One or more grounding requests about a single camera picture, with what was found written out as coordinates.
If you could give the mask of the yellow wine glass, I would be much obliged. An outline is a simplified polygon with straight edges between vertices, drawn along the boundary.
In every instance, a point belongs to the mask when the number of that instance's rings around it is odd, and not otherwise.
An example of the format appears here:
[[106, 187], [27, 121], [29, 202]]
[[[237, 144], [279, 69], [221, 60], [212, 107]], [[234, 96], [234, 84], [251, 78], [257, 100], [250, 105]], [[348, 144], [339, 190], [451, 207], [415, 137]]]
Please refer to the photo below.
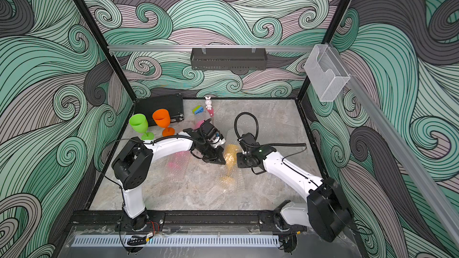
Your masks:
[[224, 149], [224, 158], [226, 165], [222, 168], [221, 180], [225, 184], [233, 183], [234, 176], [237, 171], [237, 153], [240, 152], [240, 147], [234, 144], [229, 144]]

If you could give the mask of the bubble wrap of yellow glass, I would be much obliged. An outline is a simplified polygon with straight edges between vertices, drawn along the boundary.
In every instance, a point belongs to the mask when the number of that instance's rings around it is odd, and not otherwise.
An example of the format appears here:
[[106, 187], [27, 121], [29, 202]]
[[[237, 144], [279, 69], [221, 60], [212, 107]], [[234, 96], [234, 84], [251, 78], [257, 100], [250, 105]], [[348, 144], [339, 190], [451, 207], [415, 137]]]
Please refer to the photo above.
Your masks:
[[231, 129], [225, 136], [224, 159], [226, 164], [219, 171], [219, 188], [224, 194], [231, 194], [245, 189], [242, 169], [237, 164], [237, 154], [242, 153], [238, 137]]

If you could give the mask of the magenta wine glass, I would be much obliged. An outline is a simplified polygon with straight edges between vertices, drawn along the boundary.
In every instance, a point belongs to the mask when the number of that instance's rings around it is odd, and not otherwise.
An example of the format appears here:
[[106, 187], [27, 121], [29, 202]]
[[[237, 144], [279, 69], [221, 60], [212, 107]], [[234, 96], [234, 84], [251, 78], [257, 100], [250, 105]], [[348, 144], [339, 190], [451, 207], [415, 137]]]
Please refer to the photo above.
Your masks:
[[205, 121], [205, 119], [198, 121], [195, 125], [195, 129], [199, 129], [202, 126], [202, 124], [205, 123]]

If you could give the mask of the orange plastic wine glass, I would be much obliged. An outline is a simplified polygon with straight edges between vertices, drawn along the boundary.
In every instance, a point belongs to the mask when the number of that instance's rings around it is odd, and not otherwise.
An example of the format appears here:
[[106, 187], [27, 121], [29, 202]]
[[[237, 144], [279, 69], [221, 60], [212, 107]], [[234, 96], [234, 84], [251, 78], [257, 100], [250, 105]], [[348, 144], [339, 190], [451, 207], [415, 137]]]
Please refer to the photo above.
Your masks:
[[159, 127], [163, 128], [163, 137], [173, 136], [175, 134], [175, 129], [170, 127], [171, 118], [167, 109], [156, 110], [152, 118]]

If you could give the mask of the green plastic wine glass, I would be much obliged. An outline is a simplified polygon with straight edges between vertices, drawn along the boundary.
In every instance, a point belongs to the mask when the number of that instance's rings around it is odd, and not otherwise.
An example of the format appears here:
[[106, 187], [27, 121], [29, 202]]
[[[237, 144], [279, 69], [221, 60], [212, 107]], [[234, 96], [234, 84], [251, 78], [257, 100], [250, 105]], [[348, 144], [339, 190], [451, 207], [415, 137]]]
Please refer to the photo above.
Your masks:
[[141, 134], [141, 139], [143, 141], [146, 140], [154, 140], [154, 134], [148, 132], [148, 121], [144, 114], [137, 113], [130, 117], [129, 124], [137, 133]]

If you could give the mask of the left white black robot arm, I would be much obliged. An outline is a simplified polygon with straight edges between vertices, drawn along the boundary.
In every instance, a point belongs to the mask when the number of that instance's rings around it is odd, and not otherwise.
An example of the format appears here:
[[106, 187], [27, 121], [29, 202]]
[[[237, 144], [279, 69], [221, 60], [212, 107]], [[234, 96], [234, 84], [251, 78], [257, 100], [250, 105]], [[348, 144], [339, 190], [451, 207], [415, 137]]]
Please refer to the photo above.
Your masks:
[[150, 225], [143, 184], [157, 161], [182, 152], [193, 155], [198, 152], [198, 158], [205, 163], [225, 165], [225, 143], [224, 135], [210, 119], [196, 129], [184, 129], [171, 136], [128, 139], [111, 165], [116, 184], [121, 188], [123, 220], [128, 229], [140, 232]]

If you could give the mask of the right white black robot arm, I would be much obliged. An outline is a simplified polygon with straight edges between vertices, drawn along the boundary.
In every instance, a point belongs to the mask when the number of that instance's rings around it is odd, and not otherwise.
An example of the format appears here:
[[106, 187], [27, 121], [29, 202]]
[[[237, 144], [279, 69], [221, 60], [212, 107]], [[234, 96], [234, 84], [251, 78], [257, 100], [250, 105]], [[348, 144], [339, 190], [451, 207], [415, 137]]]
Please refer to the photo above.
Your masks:
[[332, 242], [348, 227], [353, 218], [344, 192], [333, 179], [312, 175], [288, 160], [278, 151], [281, 143], [258, 143], [258, 134], [240, 134], [239, 119], [253, 114], [242, 112], [234, 121], [234, 132], [241, 146], [237, 154], [238, 168], [270, 173], [290, 186], [304, 200], [294, 203], [286, 200], [273, 211], [273, 222], [280, 232], [293, 232], [294, 226], [312, 228], [321, 239]]

